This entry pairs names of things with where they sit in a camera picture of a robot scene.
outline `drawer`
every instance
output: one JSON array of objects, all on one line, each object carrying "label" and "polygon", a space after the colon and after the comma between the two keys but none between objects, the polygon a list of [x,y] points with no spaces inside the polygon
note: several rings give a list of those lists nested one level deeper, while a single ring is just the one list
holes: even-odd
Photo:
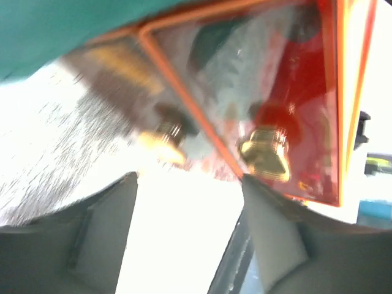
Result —
[{"label": "drawer", "polygon": [[[119,120],[129,122],[116,131],[135,147],[139,172],[158,165],[238,180],[135,39],[87,45],[65,56],[64,62],[80,72],[106,107],[119,110]],[[82,105],[79,109],[86,116],[94,113]]]},{"label": "drawer", "polygon": [[339,205],[333,3],[233,11],[151,34],[243,172],[286,195]]}]

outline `teal cloth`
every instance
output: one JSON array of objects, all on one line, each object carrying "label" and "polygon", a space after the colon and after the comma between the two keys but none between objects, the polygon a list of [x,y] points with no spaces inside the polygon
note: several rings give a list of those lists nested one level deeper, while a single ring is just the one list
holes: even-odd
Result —
[{"label": "teal cloth", "polygon": [[0,81],[27,77],[105,32],[195,0],[3,0]]}]

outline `green fabric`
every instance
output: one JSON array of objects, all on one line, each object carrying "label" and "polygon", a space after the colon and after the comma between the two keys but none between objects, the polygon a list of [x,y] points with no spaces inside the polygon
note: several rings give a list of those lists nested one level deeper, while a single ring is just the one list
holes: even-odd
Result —
[{"label": "green fabric", "polygon": [[194,0],[5,0],[0,81],[26,77],[107,31]]}]

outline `metallic knob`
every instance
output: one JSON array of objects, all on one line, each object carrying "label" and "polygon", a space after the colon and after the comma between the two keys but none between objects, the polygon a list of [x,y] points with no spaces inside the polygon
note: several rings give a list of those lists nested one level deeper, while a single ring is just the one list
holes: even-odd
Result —
[{"label": "metallic knob", "polygon": [[251,173],[274,181],[290,179],[286,134],[285,129],[262,126],[238,145],[238,152]]},{"label": "metallic knob", "polygon": [[160,160],[184,165],[186,154],[180,149],[188,135],[197,135],[198,129],[193,122],[178,109],[167,104],[156,104],[155,110],[162,117],[154,131],[142,132],[139,143]]}]

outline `glossy red panel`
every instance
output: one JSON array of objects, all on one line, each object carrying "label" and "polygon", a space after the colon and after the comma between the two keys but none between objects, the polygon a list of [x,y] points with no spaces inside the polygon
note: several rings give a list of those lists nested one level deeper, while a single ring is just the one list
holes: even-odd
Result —
[{"label": "glossy red panel", "polygon": [[133,39],[75,50],[64,62],[80,72],[103,104],[128,120],[124,136],[139,155],[139,172],[180,168],[238,180]]},{"label": "glossy red panel", "polygon": [[338,205],[334,4],[271,3],[153,36],[244,172]]}]

